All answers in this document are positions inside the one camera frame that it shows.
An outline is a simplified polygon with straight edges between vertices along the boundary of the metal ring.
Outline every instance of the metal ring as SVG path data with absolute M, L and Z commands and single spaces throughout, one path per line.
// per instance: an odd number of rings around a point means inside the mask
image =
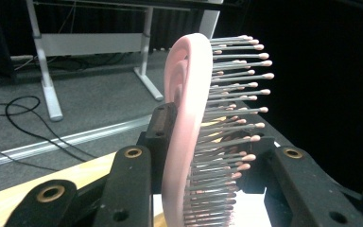
M 128 158 L 137 158 L 142 153 L 143 153 L 143 151 L 140 150 L 139 148 L 128 148 L 125 151 L 125 156 L 128 157 Z
M 53 195 L 47 195 L 46 192 L 54 190 L 55 193 Z M 61 197 L 64 193 L 65 189 L 64 186 L 62 185 L 52 185 L 52 186 L 48 186 L 46 188 L 44 188 L 43 190 L 40 191 L 40 193 L 37 195 L 37 201 L 40 202 L 51 202 L 54 201 L 56 199 L 58 199 L 59 197 Z
M 292 148 L 284 149 L 283 153 L 289 158 L 301 159 L 303 157 L 303 154 L 300 151 Z

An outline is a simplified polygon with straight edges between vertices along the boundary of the white strip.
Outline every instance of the white strip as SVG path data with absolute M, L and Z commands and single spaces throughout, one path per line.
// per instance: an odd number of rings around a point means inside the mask
M 89 141 L 105 138 L 111 135 L 115 135 L 124 131 L 129 131 L 141 126 L 145 126 L 149 124 L 149 121 L 151 119 L 151 115 L 143 116 L 140 118 L 137 118 L 135 120 L 126 121 L 123 123 L 111 125 L 108 127 L 91 130 L 91 131 L 85 131 L 73 135 L 67 135 L 62 137 L 61 139 L 66 141 L 67 143 L 71 145 L 78 145 L 82 143 L 86 143 Z M 52 142 L 57 143 L 59 146 L 63 148 L 67 148 L 68 146 L 62 143 L 59 139 L 53 139 Z M 19 148 L 13 148 L 8 149 L 5 151 L 2 151 L 7 156 L 16 159 L 21 160 L 24 158 L 32 157 L 34 155 L 43 154 L 49 151 L 53 151 L 58 149 L 54 145 L 49 144 L 48 142 L 41 142 L 37 144 L 27 145 L 24 147 Z M 11 160 L 3 155 L 0 154 L 0 165 L 11 162 Z

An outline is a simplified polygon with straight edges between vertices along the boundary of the wooden board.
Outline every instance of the wooden board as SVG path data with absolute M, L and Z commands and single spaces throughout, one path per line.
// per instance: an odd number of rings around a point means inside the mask
M 16 208 L 25 195 L 36 185 L 49 180 L 68 180 L 81 188 L 109 174 L 115 153 L 102 156 L 92 161 L 72 166 L 64 170 L 46 175 L 33 181 L 22 183 L 0 191 L 0 227 L 4 226 L 11 212 Z

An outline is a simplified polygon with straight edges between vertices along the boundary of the screw hole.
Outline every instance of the screw hole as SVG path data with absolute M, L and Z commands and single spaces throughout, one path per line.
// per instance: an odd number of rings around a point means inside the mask
M 284 154 L 289 158 L 301 159 L 303 154 L 295 149 L 285 149 Z
M 329 216 L 331 217 L 332 220 L 334 220 L 335 222 L 338 222 L 340 224 L 347 223 L 346 217 L 343 216 L 342 214 L 340 214 L 339 212 L 331 211 L 331 212 L 329 212 Z
M 51 202 L 60 198 L 65 189 L 62 185 L 52 185 L 44 188 L 37 195 L 37 201 L 39 202 Z
M 114 210 L 114 212 L 113 212 L 114 221 L 117 221 L 117 222 L 124 221 L 128 217 L 129 217 L 129 212 L 125 209 Z
M 43 193 L 45 198 L 51 198 L 59 192 L 58 188 L 51 188 Z
M 125 151 L 125 156 L 128 158 L 137 158 L 142 153 L 143 153 L 143 151 L 138 148 L 130 148 Z

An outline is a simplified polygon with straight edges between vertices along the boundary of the black backdrop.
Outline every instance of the black backdrop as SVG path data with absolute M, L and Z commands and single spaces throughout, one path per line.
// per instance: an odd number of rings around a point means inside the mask
M 242 33 L 258 38 L 274 62 L 276 77 L 266 84 L 272 94 L 260 99 L 270 109 L 264 118 L 338 182 L 361 191 L 363 9 L 254 0 L 240 16 L 220 16 L 217 36 Z
M 58 4 L 63 1 L 52 0 Z M 112 9 L 77 8 L 66 21 L 70 7 L 35 5 L 42 33 L 134 33 L 143 32 L 145 14 L 142 8 L 117 7 Z M 152 18 L 150 51 L 169 48 L 184 34 L 199 31 L 203 11 L 197 9 L 155 9 Z M 10 56 L 36 55 L 26 0 L 0 0 L 0 73 L 8 76 Z

